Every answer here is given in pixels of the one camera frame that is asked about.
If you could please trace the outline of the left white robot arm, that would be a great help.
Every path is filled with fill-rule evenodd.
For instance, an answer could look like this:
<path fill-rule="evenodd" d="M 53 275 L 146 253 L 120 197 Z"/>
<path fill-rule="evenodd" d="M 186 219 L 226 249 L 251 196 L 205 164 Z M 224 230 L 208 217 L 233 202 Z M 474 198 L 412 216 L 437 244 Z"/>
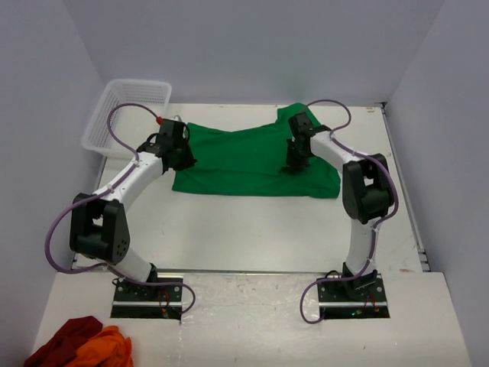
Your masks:
<path fill-rule="evenodd" d="M 136 150 L 131 162 L 104 187 L 73 200 L 70 249 L 106 263 L 116 274 L 133 280 L 131 290 L 151 300 L 159 290 L 157 271 L 132 247 L 127 211 L 145 189 L 168 170 L 195 165 L 187 124 L 163 119 L 159 131 Z"/>

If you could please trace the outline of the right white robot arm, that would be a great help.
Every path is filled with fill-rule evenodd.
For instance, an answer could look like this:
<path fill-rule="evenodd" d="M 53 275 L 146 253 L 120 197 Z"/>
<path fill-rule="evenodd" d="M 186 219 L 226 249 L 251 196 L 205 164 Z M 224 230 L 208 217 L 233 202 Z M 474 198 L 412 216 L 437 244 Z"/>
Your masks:
<path fill-rule="evenodd" d="M 382 154 L 368 155 L 342 144 L 333 130 L 315 126 L 305 112 L 289 118 L 292 138 L 287 141 L 285 170 L 298 173 L 320 158 L 342 175 L 342 204 L 351 219 L 350 246 L 339 276 L 339 285 L 349 300 L 358 300 L 377 280 L 375 255 L 381 223 L 389 209 L 398 207 L 398 196 Z"/>

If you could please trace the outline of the green t shirt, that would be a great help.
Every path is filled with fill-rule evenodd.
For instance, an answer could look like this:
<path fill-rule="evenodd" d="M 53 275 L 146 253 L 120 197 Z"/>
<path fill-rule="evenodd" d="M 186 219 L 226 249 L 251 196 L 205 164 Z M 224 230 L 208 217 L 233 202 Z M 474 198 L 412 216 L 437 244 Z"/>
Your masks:
<path fill-rule="evenodd" d="M 288 120 L 306 112 L 314 126 L 318 119 L 302 103 L 277 110 L 276 120 L 256 128 L 227 132 L 189 123 L 190 147 L 197 162 L 178 171 L 172 190 L 180 193 L 227 196 L 309 196 L 336 199 L 341 191 L 338 171 L 320 158 L 298 173 L 285 170 Z"/>

